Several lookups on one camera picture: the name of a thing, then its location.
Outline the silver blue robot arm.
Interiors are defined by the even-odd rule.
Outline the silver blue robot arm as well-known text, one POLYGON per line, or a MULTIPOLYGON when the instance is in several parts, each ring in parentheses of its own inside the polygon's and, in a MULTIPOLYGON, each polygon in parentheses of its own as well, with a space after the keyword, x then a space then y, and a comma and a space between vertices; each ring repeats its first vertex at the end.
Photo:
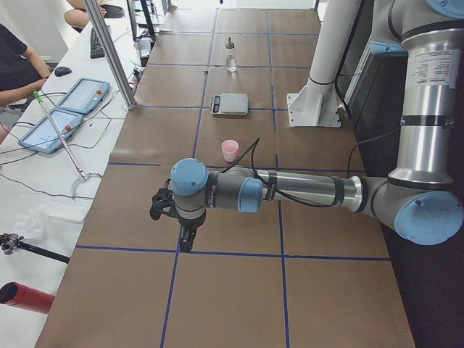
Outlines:
POLYGON ((183 252, 191 251, 209 208, 254 213, 263 201, 274 199, 361 212, 420 245, 440 244, 454 236, 463 224, 463 206, 450 192, 452 178, 446 166, 463 56, 463 3, 376 1, 370 50, 407 56, 397 166, 385 178, 241 166, 217 172, 187 158, 173 165, 152 200, 151 217, 178 220, 183 252))

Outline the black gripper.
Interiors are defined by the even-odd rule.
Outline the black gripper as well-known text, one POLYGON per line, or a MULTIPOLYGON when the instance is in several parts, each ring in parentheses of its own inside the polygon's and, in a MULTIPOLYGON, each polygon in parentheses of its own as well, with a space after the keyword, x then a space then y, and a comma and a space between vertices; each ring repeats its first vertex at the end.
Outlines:
POLYGON ((182 237, 180 238, 180 250, 182 252, 191 252, 196 237, 197 228, 202 225, 202 217, 194 219, 180 219, 180 224, 183 229, 182 237))

